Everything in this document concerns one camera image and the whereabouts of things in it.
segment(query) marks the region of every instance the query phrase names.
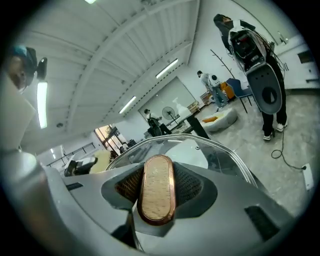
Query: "blue chair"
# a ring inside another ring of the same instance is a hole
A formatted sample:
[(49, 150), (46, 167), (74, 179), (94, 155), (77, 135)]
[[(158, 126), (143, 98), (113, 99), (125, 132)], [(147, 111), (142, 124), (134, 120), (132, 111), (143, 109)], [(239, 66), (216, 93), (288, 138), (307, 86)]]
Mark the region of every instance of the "blue chair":
[(242, 103), (242, 106), (243, 106), (245, 112), (248, 114), (248, 111), (247, 111), (247, 109), (246, 109), (246, 107), (245, 107), (245, 104), (244, 104), (243, 101), (242, 101), (242, 98), (247, 97), (248, 100), (249, 100), (250, 105), (252, 106), (251, 101), (250, 101), (250, 98), (249, 98), (249, 96), (252, 96), (252, 97), (253, 97), (251, 89), (250, 89), (250, 88), (247, 88), (247, 89), (244, 89), (244, 90), (243, 90), (243, 89), (241, 88), (240, 80), (238, 80), (238, 79), (229, 78), (229, 79), (226, 81), (226, 83), (227, 83), (229, 86), (232, 87), (235, 96), (240, 99), (240, 101), (241, 101), (241, 103)]

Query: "fluorescent light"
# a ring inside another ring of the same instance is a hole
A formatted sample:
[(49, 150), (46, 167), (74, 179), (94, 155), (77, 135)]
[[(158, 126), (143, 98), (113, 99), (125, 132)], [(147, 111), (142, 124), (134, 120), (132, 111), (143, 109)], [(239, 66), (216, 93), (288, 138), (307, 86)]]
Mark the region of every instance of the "fluorescent light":
[(40, 128), (46, 128), (47, 127), (47, 82), (39, 82), (38, 88), (36, 92), (36, 101), (37, 101), (37, 108), (38, 108), (38, 117), (39, 117), (39, 123)]
[(168, 139), (168, 142), (182, 142), (182, 141), (180, 141), (180, 140), (174, 140), (174, 139)]
[(120, 110), (119, 114), (122, 114), (127, 107), (129, 107), (129, 105), (136, 99), (137, 97), (136, 96), (133, 96), (132, 99), (130, 99), (130, 101), (123, 107), (123, 109)]
[(93, 4), (96, 0), (84, 0), (84, 1), (86, 1), (89, 4)]
[(159, 74), (155, 76), (156, 79), (161, 77), (168, 69), (170, 69), (173, 65), (177, 64), (178, 59), (176, 58), (173, 62), (171, 62), (168, 66), (166, 66)]

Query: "mesh grille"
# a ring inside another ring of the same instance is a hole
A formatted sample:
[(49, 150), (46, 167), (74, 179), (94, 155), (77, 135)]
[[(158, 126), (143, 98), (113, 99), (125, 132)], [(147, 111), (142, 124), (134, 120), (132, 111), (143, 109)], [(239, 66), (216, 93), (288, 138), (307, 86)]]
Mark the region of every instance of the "mesh grille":
[(264, 241), (278, 233), (279, 228), (270, 220), (260, 206), (250, 206), (244, 210)]
[(143, 169), (137, 170), (115, 184), (115, 190), (126, 199), (135, 203), (140, 193), (142, 174)]
[(196, 177), (178, 168), (175, 168), (173, 174), (175, 179), (175, 198), (177, 206), (193, 199), (200, 193), (202, 183)]

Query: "standing fan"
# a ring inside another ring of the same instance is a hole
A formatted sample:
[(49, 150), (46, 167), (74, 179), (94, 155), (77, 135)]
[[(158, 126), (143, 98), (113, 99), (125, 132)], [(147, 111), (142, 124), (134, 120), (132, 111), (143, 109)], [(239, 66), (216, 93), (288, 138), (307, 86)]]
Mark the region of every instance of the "standing fan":
[(172, 107), (166, 106), (162, 109), (162, 115), (167, 120), (173, 120), (178, 125), (177, 121), (175, 120), (175, 111)]

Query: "gray floor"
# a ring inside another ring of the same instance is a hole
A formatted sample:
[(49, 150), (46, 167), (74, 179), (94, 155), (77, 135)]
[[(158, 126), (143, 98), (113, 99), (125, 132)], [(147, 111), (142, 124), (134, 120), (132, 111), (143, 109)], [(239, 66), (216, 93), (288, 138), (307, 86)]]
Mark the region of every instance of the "gray floor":
[[(269, 194), (292, 215), (297, 216), (309, 198), (303, 174), (287, 166), (282, 157), (271, 158), (272, 151), (282, 147), (282, 134), (277, 132), (271, 141), (263, 141), (262, 116), (252, 97), (250, 100), (252, 106), (248, 99), (243, 99), (248, 114), (239, 99), (225, 107), (237, 110), (237, 121), (229, 128), (211, 133), (209, 136), (234, 150), (264, 184)], [(288, 91), (286, 106), (288, 127), (284, 131), (284, 157), (289, 164), (297, 167), (314, 163), (319, 155), (320, 92)], [(196, 117), (201, 120), (216, 110), (217, 106), (211, 104), (204, 107)]]

